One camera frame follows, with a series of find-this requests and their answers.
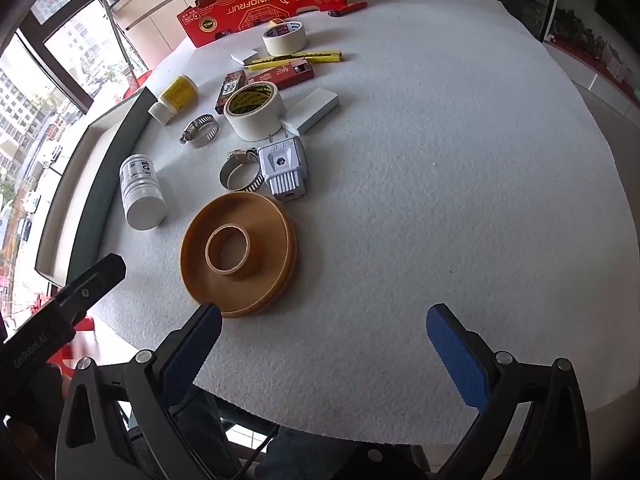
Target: metal hose clamp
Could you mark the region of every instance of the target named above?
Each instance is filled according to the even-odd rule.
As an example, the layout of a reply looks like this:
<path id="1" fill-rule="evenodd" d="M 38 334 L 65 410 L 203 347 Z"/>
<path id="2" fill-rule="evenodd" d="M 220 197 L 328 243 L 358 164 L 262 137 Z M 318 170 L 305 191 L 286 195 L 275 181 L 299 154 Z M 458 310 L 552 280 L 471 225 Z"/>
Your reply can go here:
<path id="1" fill-rule="evenodd" d="M 204 114 L 194 119 L 184 129 L 180 136 L 180 143 L 187 144 L 192 148 L 204 148 L 218 136 L 220 125 L 213 115 Z"/>
<path id="2" fill-rule="evenodd" d="M 254 179 L 244 187 L 232 189 L 229 187 L 229 177 L 236 168 L 243 164 L 255 164 L 258 172 Z M 260 163 L 258 159 L 258 151 L 255 148 L 248 150 L 233 150 L 227 155 L 226 162 L 220 168 L 220 184 L 229 191 L 258 191 L 264 184 L 264 176 L 260 171 Z"/>

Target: jeans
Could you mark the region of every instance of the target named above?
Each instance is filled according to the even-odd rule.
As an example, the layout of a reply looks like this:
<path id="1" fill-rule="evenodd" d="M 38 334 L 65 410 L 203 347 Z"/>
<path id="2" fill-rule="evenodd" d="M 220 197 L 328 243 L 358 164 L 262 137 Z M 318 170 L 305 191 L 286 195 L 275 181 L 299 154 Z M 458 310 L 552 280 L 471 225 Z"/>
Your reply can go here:
<path id="1" fill-rule="evenodd" d="M 241 468 L 228 446 L 213 395 L 192 386 L 184 400 L 169 409 L 178 430 L 209 471 L 230 479 Z M 129 430 L 141 468 L 157 480 L 164 476 L 152 456 L 140 428 Z M 255 469 L 257 480 L 330 480 L 360 445 L 303 431 L 281 428 L 269 444 L 269 452 Z"/>

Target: red lighter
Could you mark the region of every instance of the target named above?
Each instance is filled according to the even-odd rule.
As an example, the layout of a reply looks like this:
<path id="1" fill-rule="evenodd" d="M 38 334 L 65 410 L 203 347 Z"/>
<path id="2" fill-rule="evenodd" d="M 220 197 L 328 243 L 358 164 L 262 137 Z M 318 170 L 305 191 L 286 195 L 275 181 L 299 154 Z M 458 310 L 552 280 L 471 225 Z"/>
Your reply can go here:
<path id="1" fill-rule="evenodd" d="M 367 2 L 353 2 L 347 6 L 342 7 L 337 10 L 330 10 L 328 12 L 329 16 L 333 16 L 334 18 L 338 18 L 339 16 L 344 16 L 345 14 L 349 14 L 350 12 L 354 12 L 355 10 L 365 9 L 369 4 Z"/>

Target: white power plug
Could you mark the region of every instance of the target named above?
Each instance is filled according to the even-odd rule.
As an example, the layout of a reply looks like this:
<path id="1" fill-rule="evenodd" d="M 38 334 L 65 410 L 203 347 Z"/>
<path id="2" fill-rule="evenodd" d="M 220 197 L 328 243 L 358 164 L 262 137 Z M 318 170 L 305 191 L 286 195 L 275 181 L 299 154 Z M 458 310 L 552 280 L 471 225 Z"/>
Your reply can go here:
<path id="1" fill-rule="evenodd" d="M 264 179 L 277 200 L 288 202 L 304 195 L 306 160 L 299 137 L 259 148 L 258 158 Z"/>

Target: masking tape roll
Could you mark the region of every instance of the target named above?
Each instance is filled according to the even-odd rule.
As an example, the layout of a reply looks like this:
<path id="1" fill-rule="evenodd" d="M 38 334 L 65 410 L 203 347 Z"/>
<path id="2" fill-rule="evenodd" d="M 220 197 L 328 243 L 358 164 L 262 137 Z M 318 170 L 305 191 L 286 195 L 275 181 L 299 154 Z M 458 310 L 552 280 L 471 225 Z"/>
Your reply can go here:
<path id="1" fill-rule="evenodd" d="M 284 22 L 270 27 L 262 35 L 271 56 L 286 56 L 306 47 L 305 27 L 300 22 Z"/>
<path id="2" fill-rule="evenodd" d="M 225 117 L 242 140 L 257 142 L 276 133 L 285 113 L 282 97 L 273 83 L 249 84 L 225 103 Z"/>

